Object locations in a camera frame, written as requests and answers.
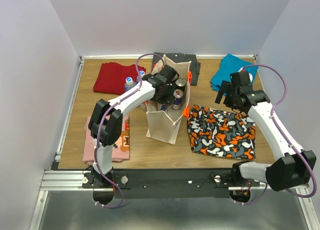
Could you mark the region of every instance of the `canvas bag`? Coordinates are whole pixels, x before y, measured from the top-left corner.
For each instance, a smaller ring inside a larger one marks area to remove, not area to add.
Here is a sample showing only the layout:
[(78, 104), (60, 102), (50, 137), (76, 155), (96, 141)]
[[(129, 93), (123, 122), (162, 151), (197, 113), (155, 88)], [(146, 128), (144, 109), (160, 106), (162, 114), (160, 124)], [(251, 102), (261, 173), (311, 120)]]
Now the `canvas bag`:
[[(186, 79), (185, 90), (183, 93), (182, 103), (180, 110), (174, 110), (171, 106), (168, 107), (167, 113), (158, 111), (158, 105), (155, 101), (146, 102), (146, 118), (148, 121), (148, 131), (146, 136), (158, 141), (169, 144), (175, 144), (182, 117), (189, 116), (189, 99), (190, 99), (190, 83), (192, 74), (189, 71), (191, 61), (175, 63), (166, 55), (163, 55), (165, 65), (172, 67), (180, 74), (180, 78)], [(154, 67), (152, 74), (160, 72), (163, 63), (160, 60)]]

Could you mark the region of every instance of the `white wall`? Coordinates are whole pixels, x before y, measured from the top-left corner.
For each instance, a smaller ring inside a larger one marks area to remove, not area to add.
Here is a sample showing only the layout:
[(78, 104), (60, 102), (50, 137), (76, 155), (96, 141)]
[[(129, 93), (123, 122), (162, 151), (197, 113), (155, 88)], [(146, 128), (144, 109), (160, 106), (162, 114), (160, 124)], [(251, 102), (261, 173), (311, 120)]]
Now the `white wall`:
[(0, 228), (24, 230), (79, 58), (49, 0), (0, 0), (0, 12)]
[(288, 0), (51, 0), (81, 56), (257, 54)]
[[(320, 185), (320, 0), (290, 0), (266, 39), (258, 62), (273, 66), (285, 77), (287, 98), (277, 114), (305, 150), (318, 156), (315, 173)], [(259, 70), (266, 93), (276, 102), (283, 94), (277, 76)], [(320, 216), (320, 190), (313, 197)]]

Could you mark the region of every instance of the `pink cloth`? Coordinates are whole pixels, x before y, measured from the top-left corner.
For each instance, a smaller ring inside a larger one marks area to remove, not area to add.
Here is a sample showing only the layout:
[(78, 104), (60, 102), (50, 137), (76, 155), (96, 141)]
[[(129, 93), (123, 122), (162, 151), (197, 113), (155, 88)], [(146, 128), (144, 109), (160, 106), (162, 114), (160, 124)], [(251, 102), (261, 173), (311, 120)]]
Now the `pink cloth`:
[[(84, 130), (85, 130), (85, 142), (83, 150), (82, 161), (88, 165), (94, 163), (94, 154), (95, 154), (95, 143), (94, 139), (91, 137), (88, 124), (90, 117), (88, 116)], [(113, 162), (122, 162), (123, 160), (130, 159), (130, 147), (129, 147), (129, 117), (125, 116), (122, 121), (122, 132), (119, 139), (114, 143), (112, 149), (112, 161)]]

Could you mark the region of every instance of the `wooden tabletop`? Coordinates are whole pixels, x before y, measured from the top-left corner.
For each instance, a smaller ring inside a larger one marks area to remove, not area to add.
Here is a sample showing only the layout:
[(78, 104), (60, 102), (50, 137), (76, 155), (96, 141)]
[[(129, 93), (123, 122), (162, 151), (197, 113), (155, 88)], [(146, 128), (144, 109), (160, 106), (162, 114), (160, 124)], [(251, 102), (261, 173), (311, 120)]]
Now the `wooden tabletop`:
[[(190, 88), (190, 109), (194, 104), (225, 111), (230, 108), (223, 104), (216, 104), (217, 92), (212, 90), (211, 78), (219, 69), (221, 59), (203, 58), (198, 59), (201, 63), (200, 75), (197, 86)], [(70, 122), (68, 125), (59, 169), (84, 169), (87, 167), (82, 162), (85, 130), (84, 125), (87, 117), (91, 116), (96, 102), (99, 99), (113, 99), (117, 95), (93, 92), (93, 86), (98, 77), (102, 63), (116, 62), (129, 66), (136, 62), (135, 59), (86, 59), (80, 77)], [(140, 66), (150, 71), (152, 59), (141, 59)], [(262, 90), (262, 84), (257, 75), (253, 87)], [(190, 149), (187, 134), (187, 120), (183, 117), (177, 135), (175, 145), (160, 142), (146, 137), (148, 122), (146, 112), (137, 107), (129, 114), (130, 124), (130, 160), (114, 162), (115, 168), (122, 169), (166, 169), (166, 168), (229, 168), (239, 159), (229, 159), (193, 153)], [(256, 128), (255, 161), (258, 163), (272, 164), (274, 156), (262, 135), (260, 129)]]

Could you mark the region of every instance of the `folded teal shirt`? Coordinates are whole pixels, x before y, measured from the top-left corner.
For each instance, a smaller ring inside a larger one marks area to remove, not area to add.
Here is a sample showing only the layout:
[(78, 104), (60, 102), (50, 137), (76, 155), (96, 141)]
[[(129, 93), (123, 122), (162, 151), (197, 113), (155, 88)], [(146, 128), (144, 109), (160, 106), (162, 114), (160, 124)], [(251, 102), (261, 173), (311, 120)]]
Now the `folded teal shirt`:
[[(222, 81), (230, 82), (230, 74), (238, 72), (242, 67), (251, 65), (251, 62), (241, 60), (240, 58), (228, 54), (225, 56), (220, 63), (218, 72), (211, 78), (211, 87), (215, 91), (219, 91)], [(257, 75), (257, 66), (251, 66), (245, 69), (252, 75), (252, 83), (254, 82)]]

